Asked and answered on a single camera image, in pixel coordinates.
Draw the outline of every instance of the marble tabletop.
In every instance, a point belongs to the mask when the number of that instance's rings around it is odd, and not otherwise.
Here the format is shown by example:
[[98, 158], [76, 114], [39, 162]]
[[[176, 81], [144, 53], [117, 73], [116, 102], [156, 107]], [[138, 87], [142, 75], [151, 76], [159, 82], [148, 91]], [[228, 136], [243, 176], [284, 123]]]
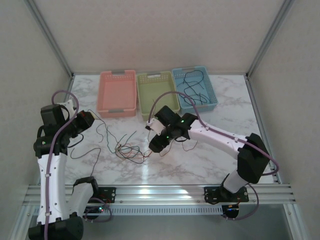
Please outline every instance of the marble tabletop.
[[[247, 91], [244, 77], [241, 75], [210, 75], [212, 86], [219, 104], [213, 111], [201, 113], [201, 118], [207, 123], [241, 135], [259, 133], [253, 107]], [[72, 93], [79, 100], [80, 110], [91, 109], [96, 112], [98, 94], [98, 75], [76, 75]], [[145, 129], [139, 109], [134, 117], [105, 118], [108, 130], [120, 139], [124, 134], [130, 138], [131, 145], [137, 145], [141, 151], [148, 150], [148, 133]], [[184, 151], [180, 142], [174, 142], [171, 150], [161, 157], [152, 153], [143, 164], [122, 160], [112, 154], [107, 148], [107, 132], [102, 122], [95, 120], [92, 127], [83, 132], [84, 139], [74, 147], [72, 157], [79, 157], [91, 149], [101, 148], [93, 176], [99, 185], [189, 185], [189, 184], [220, 184], [228, 173], [237, 166], [237, 161], [221, 150], [205, 143], [198, 142], [193, 150]], [[78, 142], [80, 136], [71, 140], [70, 145]], [[186, 150], [192, 148], [196, 141], [188, 140], [183, 146]], [[109, 146], [113, 150], [116, 142], [109, 137]], [[78, 159], [71, 159], [68, 149], [65, 183], [73, 184], [76, 179], [91, 174], [97, 160], [99, 149], [95, 149]], [[260, 184], [273, 183], [272, 176], [264, 176]]]

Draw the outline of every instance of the aluminum frame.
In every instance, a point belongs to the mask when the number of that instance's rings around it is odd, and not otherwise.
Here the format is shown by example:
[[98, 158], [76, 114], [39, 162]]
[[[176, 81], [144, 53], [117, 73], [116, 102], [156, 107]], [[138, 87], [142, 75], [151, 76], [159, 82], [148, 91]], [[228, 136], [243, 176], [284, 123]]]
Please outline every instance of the aluminum frame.
[[34, 20], [38, 24], [43, 36], [45, 37], [46, 41], [50, 45], [53, 53], [57, 57], [59, 63], [65, 70], [65, 72], [68, 74], [69, 78], [71, 79], [73, 77], [73, 73], [67, 63], [67, 60], [63, 53], [60, 50], [60, 47], [58, 46], [54, 36], [52, 35], [50, 29], [48, 28], [48, 25], [44, 18], [42, 17], [36, 3], [34, 0], [24, 0], [25, 5], [28, 7], [30, 13], [32, 14]]
[[[265, 127], [264, 127], [264, 124], [263, 124], [263, 121], [262, 121], [262, 118], [261, 118], [261, 115], [260, 115], [260, 112], [259, 112], [259, 108], [258, 108], [258, 105], [257, 105], [257, 101], [256, 101], [256, 98], [255, 98], [255, 94], [254, 94], [251, 82], [248, 80], [246, 75], [244, 76], [244, 80], [245, 80], [246, 88], [247, 88], [248, 93], [249, 93], [249, 97], [250, 97], [250, 100], [251, 100], [251, 104], [252, 104], [252, 107], [253, 107], [253, 112], [254, 112], [255, 119], [256, 119], [259, 131], [260, 131], [261, 138], [262, 138], [263, 143], [265, 145], [265, 148], [269, 152], [270, 156], [274, 157], [273, 153], [272, 153], [272, 150], [270, 148], [270, 144], [269, 144], [269, 141], [268, 141], [266, 130], [265, 130]], [[271, 161], [269, 162], [269, 165], [270, 165], [270, 169], [272, 171], [276, 169], [276, 166]], [[275, 182], [278, 182], [280, 184], [283, 183], [279, 172], [274, 174], [273, 177], [275, 178], [274, 179]]]
[[294, 4], [295, 0], [284, 0], [282, 6], [280, 7], [275, 19], [273, 20], [267, 34], [265, 35], [262, 44], [256, 53], [248, 71], [247, 76], [250, 79], [251, 76], [254, 74], [255, 70], [257, 69], [258, 65], [260, 64], [261, 60], [265, 56], [271, 42], [274, 40], [280, 26], [284, 22], [288, 12], [290, 11], [292, 5]]
[[[72, 89], [72, 87], [73, 87], [73, 85], [74, 85], [74, 82], [75, 82], [75, 76], [73, 75], [72, 76], [72, 78], [71, 78], [71, 80], [70, 80], [70, 82], [69, 82], [69, 85], [68, 85], [68, 88], [67, 88], [67, 91], [68, 92], [71, 92], [71, 89]], [[63, 100], [63, 102], [65, 103], [66, 101], [68, 101], [68, 99], [69, 99], [69, 94], [65, 94], [65, 96], [64, 96], [64, 100]]]
[[11, 237], [8, 240], [24, 240], [37, 207], [32, 205], [22, 206], [17, 221], [15, 222]]
[[283, 207], [293, 240], [311, 239], [304, 225], [299, 206], [297, 204], [285, 204]]
[[[207, 205], [204, 187], [214, 185], [100, 185], [100, 187], [115, 187], [116, 197], [114, 206], [172, 206], [172, 205]], [[290, 184], [253, 184], [258, 193], [260, 204], [295, 204]], [[72, 194], [73, 186], [65, 186], [66, 200]], [[241, 204], [256, 204], [256, 196], [248, 187], [249, 202]], [[26, 192], [24, 206], [40, 205], [40, 186], [30, 185]]]

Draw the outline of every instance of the basket handle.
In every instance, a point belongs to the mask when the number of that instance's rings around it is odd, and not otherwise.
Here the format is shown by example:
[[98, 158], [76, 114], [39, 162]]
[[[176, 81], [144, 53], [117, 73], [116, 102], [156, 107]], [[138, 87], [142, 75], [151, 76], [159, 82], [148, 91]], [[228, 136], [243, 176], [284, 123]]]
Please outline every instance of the basket handle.
[[187, 71], [192, 71], [195, 69], [196, 69], [196, 67], [194, 67], [194, 66], [188, 66], [188, 67], [183, 67], [181, 70], [184, 72], [187, 72]]
[[115, 71], [111, 71], [111, 74], [113, 76], [123, 76], [123, 75], [126, 75], [126, 71], [125, 70], [115, 70]]
[[149, 72], [146, 75], [148, 78], [157, 78], [161, 76], [161, 72]]

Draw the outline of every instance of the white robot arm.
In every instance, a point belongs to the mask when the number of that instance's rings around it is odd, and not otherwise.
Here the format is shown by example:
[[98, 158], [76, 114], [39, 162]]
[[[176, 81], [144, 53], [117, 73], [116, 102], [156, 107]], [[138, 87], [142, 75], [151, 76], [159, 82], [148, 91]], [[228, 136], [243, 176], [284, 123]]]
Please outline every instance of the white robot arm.
[[67, 147], [70, 138], [75, 138], [92, 126], [95, 119], [90, 112], [79, 112], [58, 135], [53, 147], [49, 174], [46, 173], [53, 137], [69, 121], [70, 113], [74, 114], [71, 101], [48, 105], [41, 109], [43, 126], [39, 128], [33, 145], [40, 170], [41, 199], [37, 226], [28, 230], [31, 240], [44, 239], [44, 235], [47, 235], [49, 240], [82, 239], [84, 232], [82, 216], [90, 198], [96, 197], [99, 193], [98, 184], [93, 176], [81, 178], [74, 183], [72, 196], [68, 203], [66, 202]]
[[246, 184], [256, 184], [269, 163], [266, 156], [245, 144], [249, 142], [267, 153], [262, 139], [254, 133], [244, 136], [227, 132], [208, 123], [201, 123], [193, 114], [179, 116], [167, 106], [161, 108], [154, 116], [155, 118], [146, 124], [148, 130], [156, 132], [149, 144], [153, 152], [159, 153], [171, 141], [183, 137], [186, 140], [207, 143], [237, 160], [237, 169], [226, 176], [217, 191], [220, 194], [218, 197], [225, 199], [225, 202], [231, 202], [230, 199]]

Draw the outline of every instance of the purple tube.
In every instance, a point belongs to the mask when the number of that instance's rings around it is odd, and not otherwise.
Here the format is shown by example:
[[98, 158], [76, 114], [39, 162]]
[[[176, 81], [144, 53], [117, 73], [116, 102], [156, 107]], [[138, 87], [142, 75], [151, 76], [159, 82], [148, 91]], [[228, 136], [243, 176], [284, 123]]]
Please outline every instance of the purple tube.
[[[67, 121], [54, 135], [53, 139], [52, 139], [52, 143], [51, 143], [51, 147], [50, 147], [50, 151], [49, 151], [49, 157], [48, 157], [48, 162], [46, 165], [46, 175], [50, 174], [50, 165], [51, 165], [51, 160], [52, 160], [52, 154], [54, 152], [54, 147], [55, 147], [55, 143], [57, 140], [57, 137], [59, 136], [59, 134], [63, 131], [63, 129], [65, 129], [77, 116], [78, 111], [79, 111], [79, 101], [76, 98], [76, 96], [66, 90], [58, 90], [56, 91], [52, 97], [51, 97], [51, 103], [55, 104], [55, 96], [59, 93], [66, 93], [69, 94], [73, 97], [75, 104], [76, 104], [76, 108], [75, 108], [75, 113], [74, 115], [69, 119], [69, 121]], [[45, 178], [45, 212], [49, 213], [50, 212], [50, 208], [49, 208], [49, 177]], [[49, 226], [49, 216], [45, 216], [45, 223], [44, 223], [44, 240], [48, 240], [48, 226]]]

